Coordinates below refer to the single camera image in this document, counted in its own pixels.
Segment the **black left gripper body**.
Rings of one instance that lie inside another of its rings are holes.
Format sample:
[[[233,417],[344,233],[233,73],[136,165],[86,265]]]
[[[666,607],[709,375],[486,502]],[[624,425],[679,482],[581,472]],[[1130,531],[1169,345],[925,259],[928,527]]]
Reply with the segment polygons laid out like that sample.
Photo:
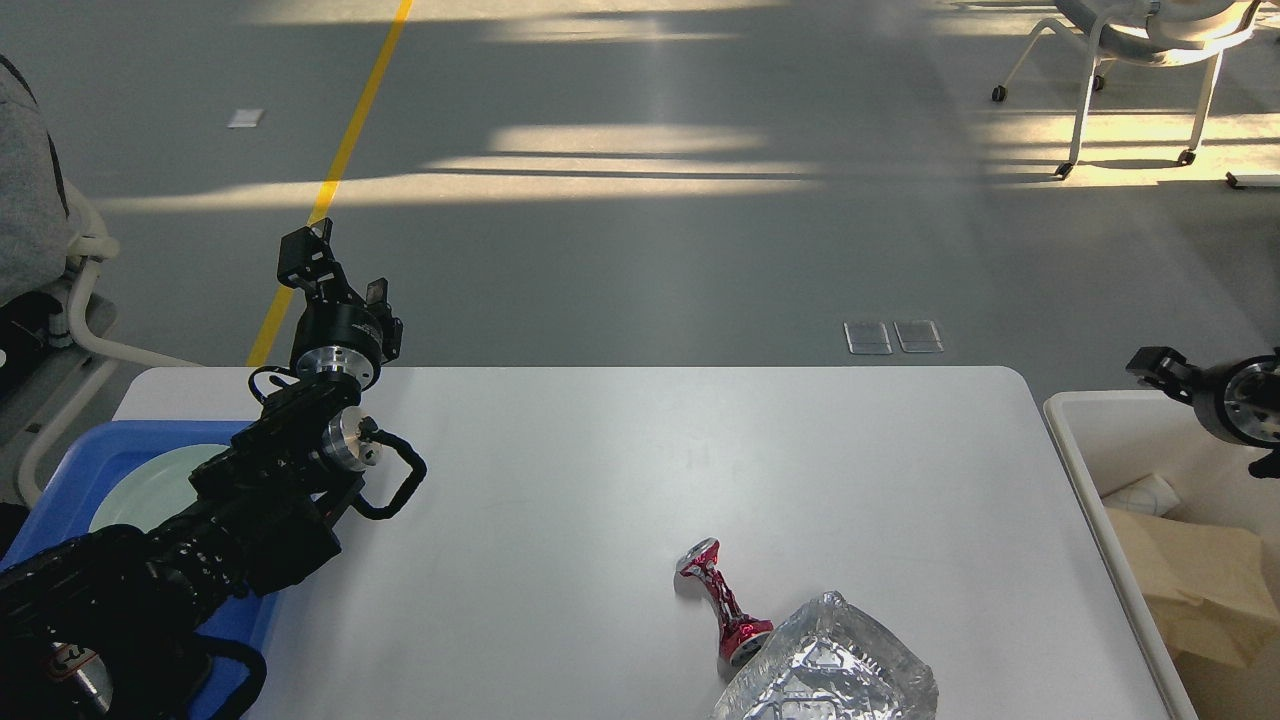
[[[362,305],[308,302],[296,327],[291,370],[297,377],[339,372],[367,389],[387,361],[385,340],[383,324]]]

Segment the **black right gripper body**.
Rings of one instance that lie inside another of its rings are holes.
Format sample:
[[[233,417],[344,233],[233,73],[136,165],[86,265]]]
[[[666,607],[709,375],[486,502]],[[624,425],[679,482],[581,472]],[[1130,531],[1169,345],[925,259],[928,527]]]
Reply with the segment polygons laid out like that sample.
[[[1220,363],[1203,370],[1192,392],[1198,423],[1235,445],[1279,445],[1277,355]]]

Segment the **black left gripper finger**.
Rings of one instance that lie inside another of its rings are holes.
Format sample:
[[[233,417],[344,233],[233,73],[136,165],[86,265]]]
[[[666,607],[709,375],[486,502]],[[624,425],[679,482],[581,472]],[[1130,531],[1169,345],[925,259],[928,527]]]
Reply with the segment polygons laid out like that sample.
[[[307,304],[353,304],[356,292],[332,247],[333,220],[321,218],[279,242],[276,279]]]
[[[390,363],[401,356],[403,322],[394,314],[389,299],[389,283],[385,277],[367,284],[365,307],[378,324],[380,363]]]

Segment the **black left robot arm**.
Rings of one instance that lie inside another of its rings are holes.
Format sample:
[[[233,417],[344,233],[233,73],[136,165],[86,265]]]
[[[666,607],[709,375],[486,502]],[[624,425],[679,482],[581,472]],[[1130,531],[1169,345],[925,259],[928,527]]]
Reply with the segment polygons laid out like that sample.
[[[196,498],[152,530],[113,524],[3,573],[5,719],[187,719],[218,659],[244,679],[212,711],[239,719],[268,678],[262,653],[205,635],[230,600],[300,584],[340,552],[348,510],[399,512],[428,475],[412,445],[360,409],[401,354],[387,279],[358,293],[323,218],[285,234],[279,282],[306,307],[260,418],[189,474]]]

